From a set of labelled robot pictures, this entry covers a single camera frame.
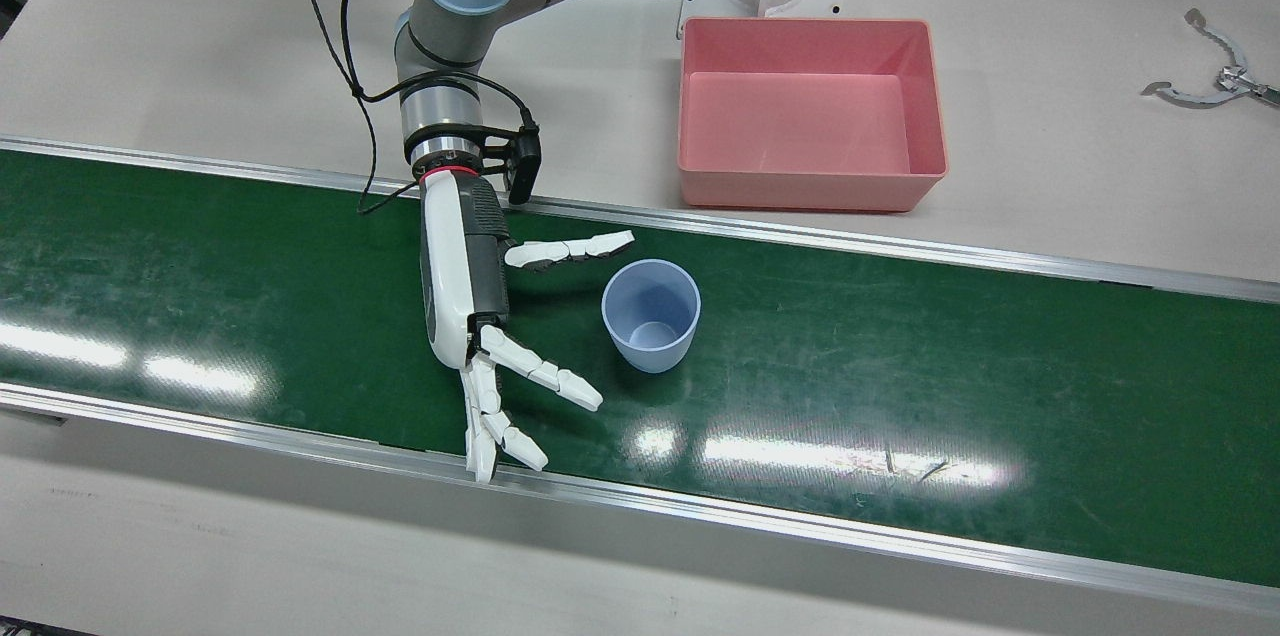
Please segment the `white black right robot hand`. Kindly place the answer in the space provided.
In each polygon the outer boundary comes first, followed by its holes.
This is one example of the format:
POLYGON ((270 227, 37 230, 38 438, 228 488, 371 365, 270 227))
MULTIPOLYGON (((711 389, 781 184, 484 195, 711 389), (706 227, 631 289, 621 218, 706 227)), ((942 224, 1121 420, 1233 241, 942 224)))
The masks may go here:
POLYGON ((435 357, 458 372, 462 384, 465 468, 486 484, 503 452, 541 471, 548 457, 504 411, 498 370, 527 378, 585 411, 596 411, 603 395, 577 372, 544 360, 507 334, 507 267, 547 270, 554 264, 607 258, 630 248, 635 235, 625 230, 517 243, 495 189, 471 168, 434 168, 419 186, 428 337, 435 357))

